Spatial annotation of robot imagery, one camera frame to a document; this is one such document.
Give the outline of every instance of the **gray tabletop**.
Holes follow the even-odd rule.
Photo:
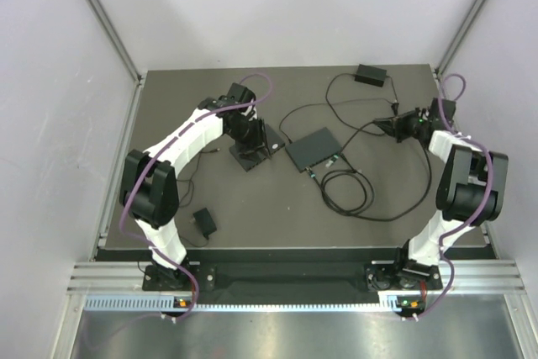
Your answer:
[[[436,86],[428,65],[384,67],[394,80],[400,113],[430,105]],[[261,71],[274,81],[275,93],[259,106],[259,115],[277,129],[282,117],[291,109],[305,103],[322,103],[333,76],[354,70],[354,66],[264,68]],[[162,140],[190,116],[200,101],[226,94],[232,82],[253,71],[259,70],[150,71],[129,149],[144,150]],[[257,77],[245,84],[258,96],[267,89],[264,80]],[[387,83],[379,88],[354,82],[351,77],[337,79],[330,94],[334,102],[378,97],[393,98]],[[342,118],[354,125],[391,115],[389,104],[383,101],[344,104],[337,109]],[[284,129],[297,140],[324,126],[342,144],[353,134],[353,129],[340,123],[327,106],[300,110],[285,122]],[[192,215],[208,208],[218,231],[211,236],[206,248],[396,246],[420,232],[435,211],[435,190],[442,164],[433,156],[433,185],[428,198],[401,219],[378,223],[343,217],[329,210],[312,179],[307,173],[297,171],[286,151],[278,151],[272,160],[245,172],[228,152],[232,144],[232,139],[224,136],[208,146],[220,147],[221,151],[202,155],[194,177],[193,201],[176,215],[180,235],[202,244],[204,238],[195,228]],[[367,211],[370,216],[394,216],[417,201],[425,190],[425,158],[415,140],[396,144],[387,136],[359,134],[345,153],[375,188],[376,201]],[[337,161],[330,169],[340,165],[343,162]],[[193,169],[191,161],[179,177],[190,177]],[[320,176],[327,170],[324,164],[315,167]],[[186,188],[180,185],[179,190],[181,195]],[[328,192],[343,207],[353,207],[363,198],[361,189],[350,178],[335,180]],[[117,223],[121,208],[118,204],[113,212],[107,248],[143,246],[119,233]],[[141,233],[131,218],[127,228]],[[484,245],[484,238],[480,230],[474,230],[458,244]]]

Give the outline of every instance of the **purple cable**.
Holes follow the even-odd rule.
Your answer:
[[[174,143],[176,143],[176,141],[182,137],[188,130],[190,130],[196,123],[200,122],[202,119],[206,119],[207,117],[211,116],[211,115],[215,115],[215,114],[218,114],[218,113],[222,113],[224,111],[231,111],[231,110],[234,110],[234,109],[240,109],[240,108],[246,108],[246,107],[254,107],[255,105],[259,104],[259,103],[263,103],[264,101],[267,100],[267,98],[272,94],[273,92],[273,84],[272,84],[272,80],[271,78],[266,75],[265,73],[260,73],[260,72],[257,72],[257,73],[252,73],[246,77],[243,77],[241,80],[240,80],[240,84],[242,84],[245,80],[251,78],[251,77],[263,77],[264,79],[266,79],[268,85],[269,85],[269,90],[263,95],[262,98],[259,98],[255,101],[252,101],[250,103],[243,103],[243,104],[236,104],[236,105],[230,105],[228,107],[222,107],[222,108],[218,108],[218,109],[215,109],[213,111],[209,111],[203,115],[200,115],[199,117],[197,117],[196,119],[194,119],[194,122],[190,122],[187,126],[185,126],[185,128],[183,128],[175,137],[173,137],[168,143],[166,143],[162,149],[160,149],[152,158],[151,160],[148,162],[148,164],[144,167],[144,170],[142,170],[140,176],[138,177],[138,179],[136,180],[136,183],[134,184],[134,187],[133,187],[133,190],[131,191],[131,194],[129,195],[129,197],[127,198],[127,202],[125,203],[125,206],[124,206],[124,210],[122,211],[121,213],[121,216],[119,218],[119,231],[123,234],[123,235],[127,235],[129,237],[133,237],[137,240],[141,240],[143,242],[145,242],[149,247],[153,247],[153,251],[160,257],[162,258],[163,260],[165,260],[166,262],[168,262],[169,264],[173,265],[174,267],[176,267],[178,270],[180,270],[181,272],[183,272],[185,275],[188,276],[188,278],[190,279],[190,281],[193,283],[193,286],[194,286],[194,297],[193,297],[193,302],[189,305],[187,311],[185,311],[181,317],[178,317],[178,321],[179,320],[182,320],[182,319],[185,319],[186,317],[188,317],[188,315],[190,315],[194,309],[194,306],[196,305],[196,302],[198,301],[198,296],[200,294],[200,287],[198,285],[198,282],[196,280],[196,278],[192,275],[192,273],[190,273],[190,271],[188,271],[188,269],[182,267],[180,265],[180,263],[177,263],[177,262],[174,262],[173,260],[171,260],[170,258],[168,258],[167,256],[165,256],[162,252],[160,252],[159,250],[157,250],[155,248],[155,245],[147,240],[145,237],[141,236],[141,235],[137,235],[135,233],[132,233],[130,231],[127,231],[125,230],[125,220],[127,219],[127,215],[129,214],[129,211],[130,211],[130,208],[131,208],[131,205],[133,204],[133,201],[135,200],[135,196],[136,196],[136,193],[140,190],[140,187],[142,185],[142,182],[144,181],[145,177],[147,176],[148,172],[150,171],[150,169],[153,167],[153,165],[155,164],[155,162],[159,159],[159,157],[165,152],[165,150],[167,150],[170,146],[172,146]],[[145,319],[147,317],[151,317],[151,316],[157,316],[159,314],[153,314],[153,315],[149,315],[149,314],[144,314],[144,315],[141,315],[140,317],[137,317],[135,319],[132,319],[130,322],[128,322],[126,325],[120,327],[119,329],[117,329],[116,331],[114,331],[114,333],[109,336],[109,338],[107,338],[106,341],[102,342],[101,344],[97,345],[97,348],[95,348],[95,350],[98,350],[102,345],[104,345],[105,343],[107,343],[108,341],[110,341],[111,338],[113,338],[115,335],[117,335],[120,331],[124,330],[125,328],[129,327],[130,325],[132,325],[133,323],[135,323],[136,321],[138,321],[139,319]]]
[[[440,83],[440,93],[441,93],[442,98],[446,98],[445,82],[448,79],[450,79],[451,77],[458,77],[458,78],[460,78],[462,80],[462,83],[463,83],[460,93],[454,99],[456,101],[463,94],[463,92],[465,91],[465,87],[466,87],[467,82],[466,82],[465,78],[460,74],[452,73],[452,74],[448,75]],[[456,135],[456,131],[451,127],[448,120],[446,119],[445,111],[443,109],[442,99],[437,98],[437,103],[439,105],[439,113],[440,113],[441,121],[443,121],[443,125],[445,125],[446,130],[448,130],[451,134]],[[466,138],[462,138],[462,140],[465,140],[469,145],[476,146],[478,149],[480,149],[480,151],[486,157],[486,165],[488,167],[488,179],[486,181],[486,189],[484,190],[484,196],[482,198],[482,201],[478,205],[477,209],[472,213],[472,215],[469,216],[469,218],[465,222],[463,222],[461,225],[459,225],[455,229],[447,231],[446,233],[444,233],[444,234],[442,234],[440,236],[440,238],[439,238],[439,255],[440,255],[440,259],[448,264],[448,266],[451,269],[451,275],[450,275],[450,278],[448,280],[448,283],[446,284],[445,288],[440,293],[439,297],[422,314],[420,314],[419,317],[423,317],[423,316],[427,315],[431,310],[433,310],[435,308],[435,306],[437,306],[437,304],[439,304],[439,302],[446,296],[448,291],[451,289],[452,284],[454,283],[454,276],[455,276],[454,272],[455,272],[456,269],[454,268],[454,264],[452,263],[452,261],[449,260],[448,258],[446,258],[446,256],[445,256],[445,253],[443,251],[443,240],[446,239],[446,237],[450,237],[451,235],[454,235],[454,234],[458,233],[459,231],[465,229],[468,225],[470,225],[472,222],[474,222],[478,218],[478,216],[482,213],[482,211],[484,210],[486,204],[488,203],[489,194],[491,193],[491,189],[492,189],[492,186],[493,186],[493,162],[491,160],[491,156],[489,155],[489,151],[486,148],[486,146],[476,142],[475,140],[470,140],[470,139],[466,139]]]

